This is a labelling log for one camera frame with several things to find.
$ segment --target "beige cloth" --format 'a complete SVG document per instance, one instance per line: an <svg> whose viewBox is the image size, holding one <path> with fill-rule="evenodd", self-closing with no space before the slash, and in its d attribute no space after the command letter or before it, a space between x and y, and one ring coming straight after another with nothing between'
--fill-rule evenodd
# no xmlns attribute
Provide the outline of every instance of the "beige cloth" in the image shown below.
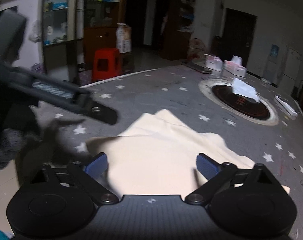
<svg viewBox="0 0 303 240"><path fill-rule="evenodd" d="M113 138L92 138L91 153L105 152L109 183L120 195L186 195L207 182L196 169L204 153L218 163L250 169L254 162L226 147L218 134L197 133L170 111L143 114Z"/></svg>

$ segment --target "dark door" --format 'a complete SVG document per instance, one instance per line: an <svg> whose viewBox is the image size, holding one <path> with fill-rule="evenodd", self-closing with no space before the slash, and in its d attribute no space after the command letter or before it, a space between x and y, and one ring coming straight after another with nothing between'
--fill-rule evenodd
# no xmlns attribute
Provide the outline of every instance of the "dark door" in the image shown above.
<svg viewBox="0 0 303 240"><path fill-rule="evenodd" d="M164 21L164 17L168 13L170 6L170 0L156 0L154 28L153 28L153 49L160 49L161 29Z"/></svg>
<svg viewBox="0 0 303 240"><path fill-rule="evenodd" d="M127 0L125 22L132 28L132 46L144 43L147 0Z"/></svg>
<svg viewBox="0 0 303 240"><path fill-rule="evenodd" d="M247 66L257 17L248 13L227 9L223 34L221 60L231 60L238 56Z"/></svg>

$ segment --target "gray glove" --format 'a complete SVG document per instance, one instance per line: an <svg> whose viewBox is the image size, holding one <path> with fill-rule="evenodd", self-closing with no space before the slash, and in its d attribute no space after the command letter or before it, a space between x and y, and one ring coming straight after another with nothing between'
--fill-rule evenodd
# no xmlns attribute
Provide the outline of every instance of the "gray glove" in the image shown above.
<svg viewBox="0 0 303 240"><path fill-rule="evenodd" d="M0 170L13 160L23 145L23 133L13 129L5 129L0 135Z"/></svg>

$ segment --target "refrigerator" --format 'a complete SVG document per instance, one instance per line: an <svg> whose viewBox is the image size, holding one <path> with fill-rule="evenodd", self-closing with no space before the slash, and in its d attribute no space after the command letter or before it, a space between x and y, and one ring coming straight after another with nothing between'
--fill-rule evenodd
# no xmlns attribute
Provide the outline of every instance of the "refrigerator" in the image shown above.
<svg viewBox="0 0 303 240"><path fill-rule="evenodd" d="M299 71L299 66L302 62L302 55L293 49L288 49L285 63L285 71L282 79L278 85L278 88L288 95L291 95L297 74Z"/></svg>

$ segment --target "red plastic stool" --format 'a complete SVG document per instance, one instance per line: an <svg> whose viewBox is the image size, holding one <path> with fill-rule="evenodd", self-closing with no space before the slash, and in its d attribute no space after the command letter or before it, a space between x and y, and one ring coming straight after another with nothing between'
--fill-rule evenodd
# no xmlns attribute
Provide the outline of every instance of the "red plastic stool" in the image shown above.
<svg viewBox="0 0 303 240"><path fill-rule="evenodd" d="M118 49L98 49L93 61L92 80L108 79L122 74Z"/></svg>

